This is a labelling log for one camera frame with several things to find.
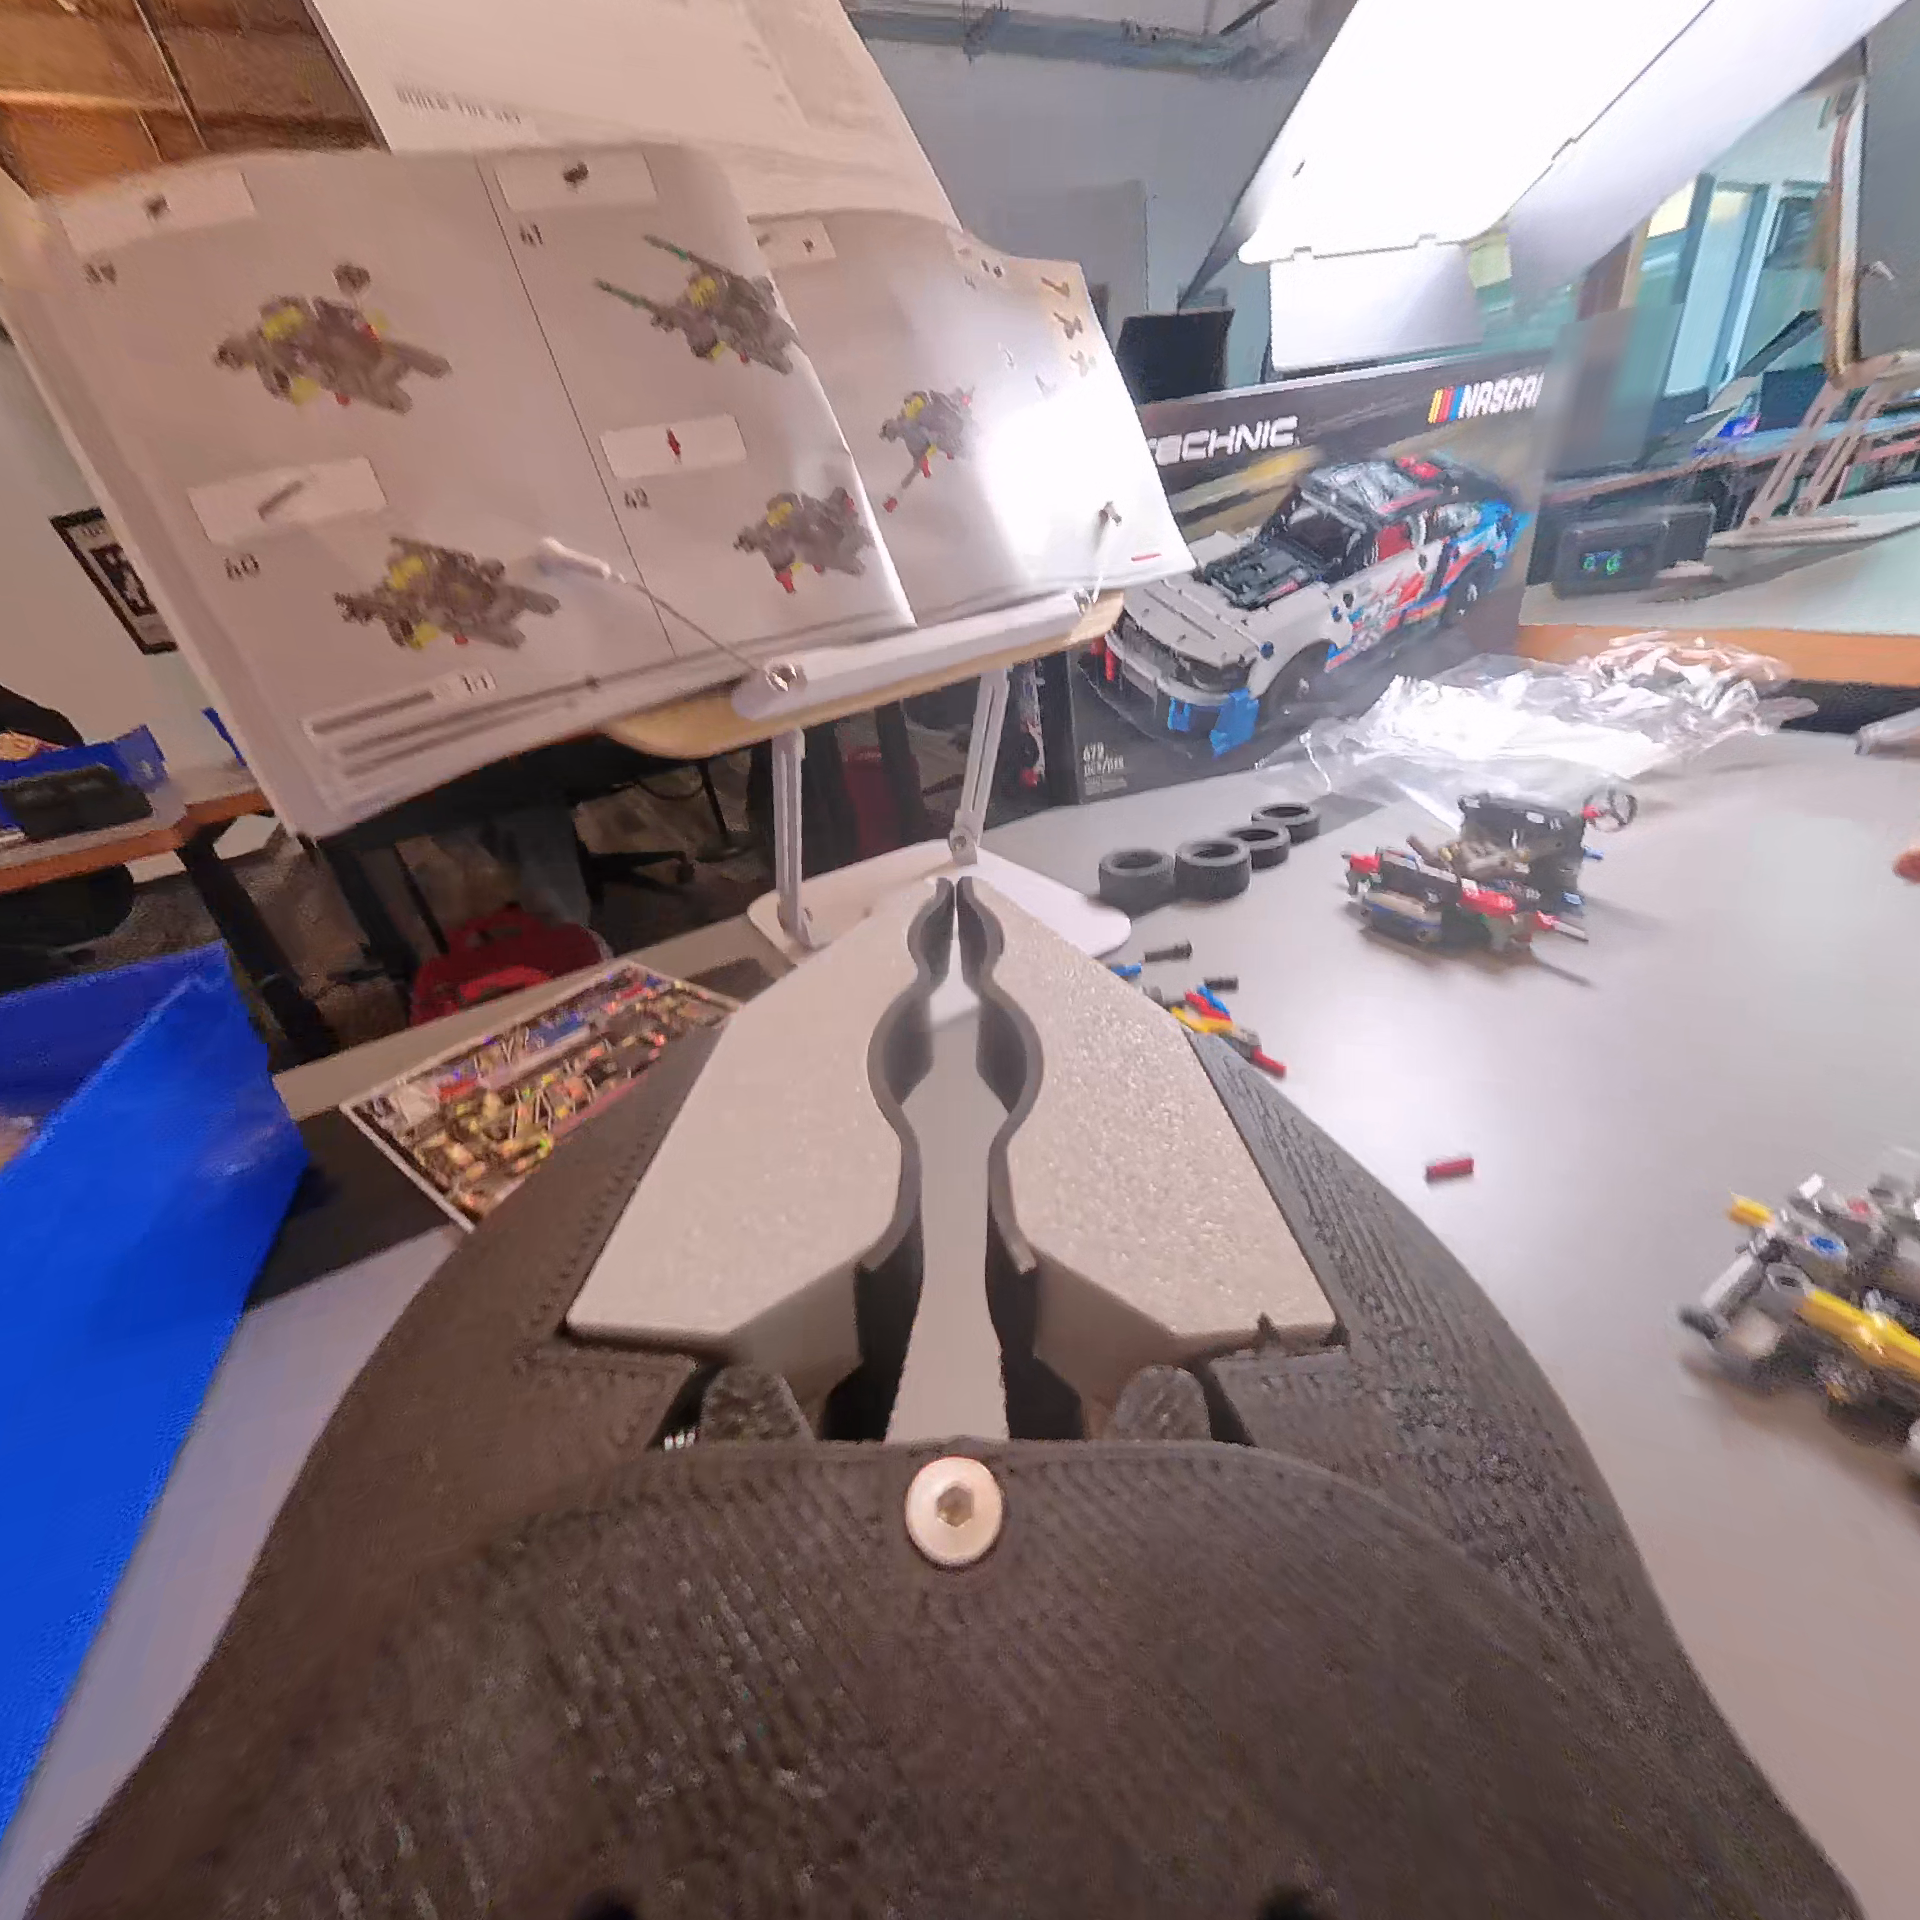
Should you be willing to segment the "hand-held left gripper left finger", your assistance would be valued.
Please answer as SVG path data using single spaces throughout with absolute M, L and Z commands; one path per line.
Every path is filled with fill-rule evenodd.
M 732 1015 L 568 1310 L 580 1342 L 754 1365 L 882 1438 L 922 1305 L 922 1145 L 954 883 L 884 904 Z

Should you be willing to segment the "grey lego gearbox assembly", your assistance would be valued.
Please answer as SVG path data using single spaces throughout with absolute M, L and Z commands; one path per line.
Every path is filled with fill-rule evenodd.
M 1891 1446 L 1918 1481 L 1918 1158 L 1855 1190 L 1811 1176 L 1778 1206 L 1729 1203 L 1732 1263 L 1679 1325 L 1742 1385 L 1803 1384 L 1831 1417 Z

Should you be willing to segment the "pile of blue yellow lego pins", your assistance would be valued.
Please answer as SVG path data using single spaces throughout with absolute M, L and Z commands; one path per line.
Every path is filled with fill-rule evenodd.
M 1162 941 L 1138 954 L 1108 959 L 1105 970 L 1123 985 L 1142 993 L 1188 1033 L 1218 1041 L 1247 1066 L 1271 1082 L 1288 1079 L 1286 1064 L 1274 1056 L 1263 1037 L 1236 1015 L 1239 977 L 1195 971 L 1191 941 Z

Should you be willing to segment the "lego instruction booklet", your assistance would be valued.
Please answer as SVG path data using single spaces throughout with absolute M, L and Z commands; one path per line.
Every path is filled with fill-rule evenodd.
M 736 1009 L 739 998 L 710 984 L 623 959 L 350 1098 L 342 1115 L 471 1230 L 675 1042 L 722 1027 Z

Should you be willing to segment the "black lego car chassis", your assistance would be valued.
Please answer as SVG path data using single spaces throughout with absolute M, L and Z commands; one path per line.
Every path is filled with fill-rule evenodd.
M 1457 835 L 1439 846 L 1345 855 L 1345 883 L 1375 936 L 1441 954 L 1527 954 L 1538 938 L 1590 943 L 1585 883 L 1596 833 L 1639 818 L 1628 787 L 1560 808 L 1479 791 L 1464 799 Z

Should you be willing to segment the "lego set box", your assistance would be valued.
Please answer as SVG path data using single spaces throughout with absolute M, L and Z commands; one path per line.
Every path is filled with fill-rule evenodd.
M 1129 587 L 1102 639 L 1049 663 L 1054 795 L 1251 770 L 1398 674 L 1502 653 L 1554 384 L 1534 345 L 1145 403 L 1191 563 Z

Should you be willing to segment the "open lego instruction manual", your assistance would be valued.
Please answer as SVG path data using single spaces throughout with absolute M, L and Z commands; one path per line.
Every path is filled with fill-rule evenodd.
M 675 144 L 31 199 L 4 327 L 280 816 L 719 688 L 780 730 L 1193 563 L 1071 262 Z

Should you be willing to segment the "black desk mat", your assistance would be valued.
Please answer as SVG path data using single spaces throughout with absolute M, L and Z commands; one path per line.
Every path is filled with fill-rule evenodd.
M 425 1234 L 457 1232 L 450 1217 L 355 1130 L 314 1137 L 310 1145 L 312 1165 L 248 1291 L 248 1310 Z

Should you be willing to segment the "blue plastic bin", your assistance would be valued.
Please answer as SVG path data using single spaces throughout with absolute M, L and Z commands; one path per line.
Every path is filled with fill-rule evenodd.
M 222 946 L 2 1005 L 2 1823 L 307 1168 Z

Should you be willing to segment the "clear plastic bag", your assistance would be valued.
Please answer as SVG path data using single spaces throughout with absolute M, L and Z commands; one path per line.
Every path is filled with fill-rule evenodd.
M 1398 678 L 1366 711 L 1312 725 L 1298 752 L 1328 787 L 1545 794 L 1632 785 L 1816 713 L 1772 656 L 1639 631 L 1566 663 L 1476 656 L 1436 679 Z

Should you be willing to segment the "wooden work table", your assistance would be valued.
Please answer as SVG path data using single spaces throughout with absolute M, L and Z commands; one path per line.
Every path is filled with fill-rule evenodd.
M 275 816 L 276 808 L 242 766 L 190 768 L 152 794 L 152 811 L 144 818 L 39 845 L 4 833 L 2 895 L 25 896 L 48 885 L 129 871 L 150 858 L 175 858 L 234 970 L 248 981 L 292 1062 L 312 1066 L 345 1047 L 342 1032 L 329 1022 L 323 995 L 310 991 L 310 977 L 282 941 L 280 927 L 266 918 L 242 877 L 232 873 L 219 853 L 232 829 Z M 420 954 L 380 891 L 370 855 L 382 855 L 390 871 L 404 883 L 420 930 L 440 941 L 441 927 L 394 845 L 378 845 L 360 830 L 331 838 L 298 833 L 296 845 L 304 865 L 324 877 L 353 927 L 355 961 L 328 971 L 328 984 L 378 981 L 408 1018 Z

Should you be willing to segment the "black device green display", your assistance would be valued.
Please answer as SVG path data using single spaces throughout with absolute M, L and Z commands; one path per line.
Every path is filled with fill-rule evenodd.
M 1554 598 L 1575 600 L 1684 581 L 1708 566 L 1716 531 L 1708 502 L 1580 512 L 1552 543 L 1545 583 Z

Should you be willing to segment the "white light panel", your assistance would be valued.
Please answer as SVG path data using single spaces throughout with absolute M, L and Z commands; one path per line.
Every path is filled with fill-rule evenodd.
M 1356 5 L 1228 230 L 1289 375 L 1476 350 L 1866 46 L 1891 2 Z

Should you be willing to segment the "printed white task sheet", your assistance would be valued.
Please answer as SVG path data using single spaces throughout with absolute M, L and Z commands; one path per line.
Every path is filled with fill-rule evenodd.
M 398 153 L 678 142 L 753 222 L 962 222 L 839 2 L 314 2 Z

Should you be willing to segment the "framed wall poster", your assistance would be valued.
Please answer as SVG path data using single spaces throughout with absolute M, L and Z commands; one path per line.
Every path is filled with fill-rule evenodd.
M 100 510 L 82 510 L 57 514 L 50 523 L 137 653 L 177 654 L 177 639 L 107 518 Z

